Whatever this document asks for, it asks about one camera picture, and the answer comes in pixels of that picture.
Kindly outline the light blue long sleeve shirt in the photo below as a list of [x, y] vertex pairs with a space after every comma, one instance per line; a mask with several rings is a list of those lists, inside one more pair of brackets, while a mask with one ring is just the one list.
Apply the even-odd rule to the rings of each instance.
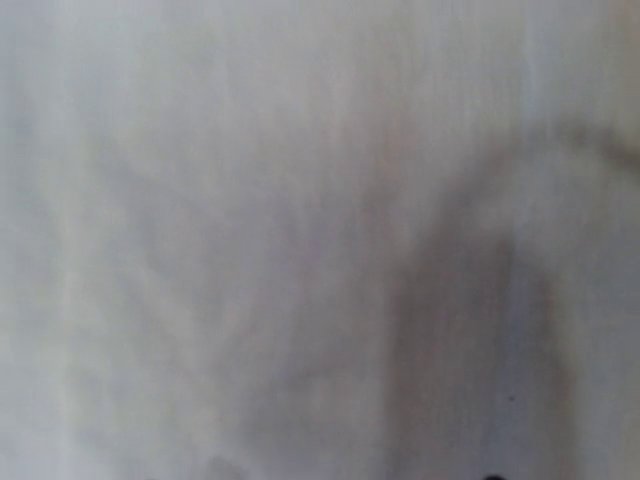
[[5, 479], [635, 479], [635, 1], [5, 1]]

